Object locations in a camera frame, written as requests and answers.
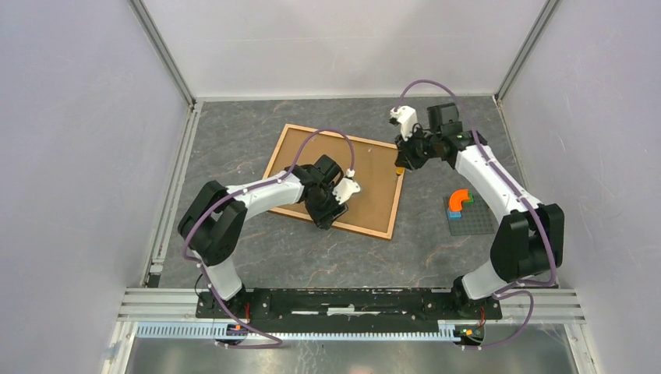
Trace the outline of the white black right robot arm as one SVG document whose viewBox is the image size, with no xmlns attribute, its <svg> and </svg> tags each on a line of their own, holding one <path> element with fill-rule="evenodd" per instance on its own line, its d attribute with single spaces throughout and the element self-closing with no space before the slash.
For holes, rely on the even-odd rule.
<svg viewBox="0 0 661 374">
<path fill-rule="evenodd" d="M 562 209 L 526 191 L 478 131 L 465 131 L 456 104 L 432 106 L 428 115 L 430 127 L 424 129 L 414 108 L 391 109 L 390 122 L 400 131 L 396 167 L 414 171 L 433 158 L 447 162 L 472 184 L 499 224 L 489 259 L 453 286 L 452 312 L 469 318 L 481 309 L 481 299 L 498 298 L 515 286 L 555 285 L 564 250 Z"/>
</svg>

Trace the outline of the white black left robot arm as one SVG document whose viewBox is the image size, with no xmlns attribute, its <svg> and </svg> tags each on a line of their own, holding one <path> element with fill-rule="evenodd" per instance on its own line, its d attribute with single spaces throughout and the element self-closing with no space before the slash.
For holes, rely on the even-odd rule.
<svg viewBox="0 0 661 374">
<path fill-rule="evenodd" d="M 245 307 L 232 255 L 244 223 L 276 207 L 301 204 L 322 230 L 348 210 L 349 199 L 361 188 L 352 169 L 342 171 L 327 155 L 314 164 L 293 165 L 259 181 L 223 186 L 212 180 L 199 191 L 177 227 L 184 239 L 182 253 L 200 266 L 212 290 L 215 307 L 226 317 Z"/>
</svg>

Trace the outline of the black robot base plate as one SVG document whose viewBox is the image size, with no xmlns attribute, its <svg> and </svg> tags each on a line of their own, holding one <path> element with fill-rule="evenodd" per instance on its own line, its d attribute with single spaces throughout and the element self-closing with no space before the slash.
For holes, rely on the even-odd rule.
<svg viewBox="0 0 661 374">
<path fill-rule="evenodd" d="M 255 288 L 227 307 L 266 333 L 427 333 L 444 321 L 500 320 L 493 298 L 433 288 Z"/>
</svg>

